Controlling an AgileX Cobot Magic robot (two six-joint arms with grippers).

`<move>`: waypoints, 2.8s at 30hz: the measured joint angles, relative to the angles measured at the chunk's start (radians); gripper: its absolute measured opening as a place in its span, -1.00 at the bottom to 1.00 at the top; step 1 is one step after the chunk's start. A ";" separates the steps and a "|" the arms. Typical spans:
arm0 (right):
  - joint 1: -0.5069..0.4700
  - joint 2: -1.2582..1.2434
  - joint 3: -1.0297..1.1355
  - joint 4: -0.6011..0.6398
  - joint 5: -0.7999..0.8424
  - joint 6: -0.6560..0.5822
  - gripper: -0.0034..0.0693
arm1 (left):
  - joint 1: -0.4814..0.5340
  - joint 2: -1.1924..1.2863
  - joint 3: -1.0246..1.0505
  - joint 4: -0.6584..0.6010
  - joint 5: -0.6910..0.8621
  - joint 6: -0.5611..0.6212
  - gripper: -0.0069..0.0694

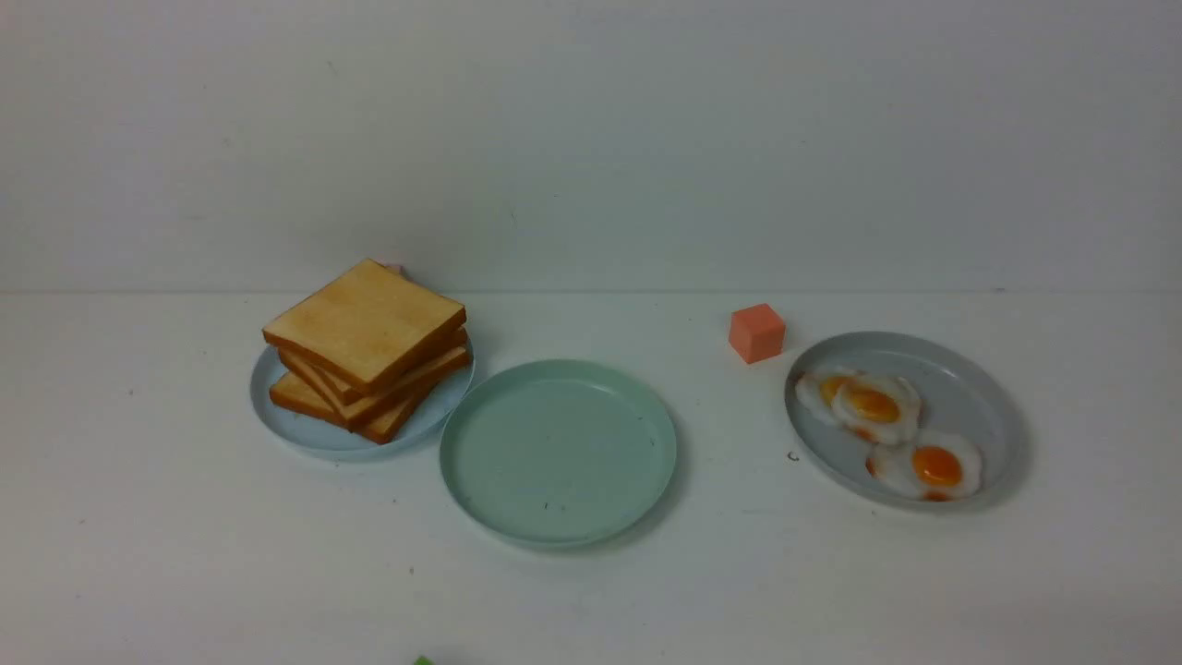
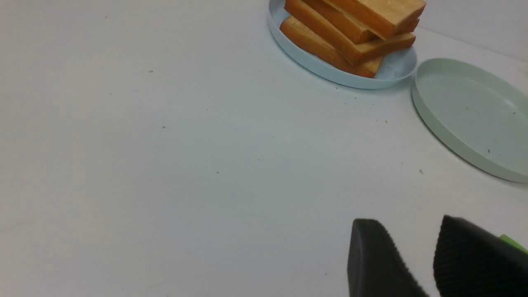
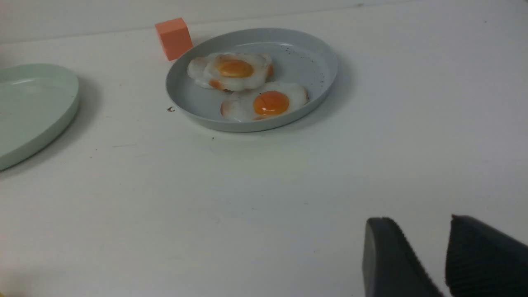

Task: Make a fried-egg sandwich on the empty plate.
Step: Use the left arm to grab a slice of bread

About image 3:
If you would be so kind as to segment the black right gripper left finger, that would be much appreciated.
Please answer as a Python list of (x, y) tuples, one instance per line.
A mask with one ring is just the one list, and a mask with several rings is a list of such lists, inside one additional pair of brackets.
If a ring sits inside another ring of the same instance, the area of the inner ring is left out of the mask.
[(366, 220), (362, 260), (366, 297), (442, 297), (399, 225), (388, 217)]

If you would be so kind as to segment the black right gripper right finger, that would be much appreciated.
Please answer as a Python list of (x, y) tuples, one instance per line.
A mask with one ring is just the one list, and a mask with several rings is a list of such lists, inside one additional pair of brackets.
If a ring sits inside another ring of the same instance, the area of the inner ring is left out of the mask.
[(453, 297), (526, 297), (526, 244), (468, 215), (452, 215), (445, 281)]

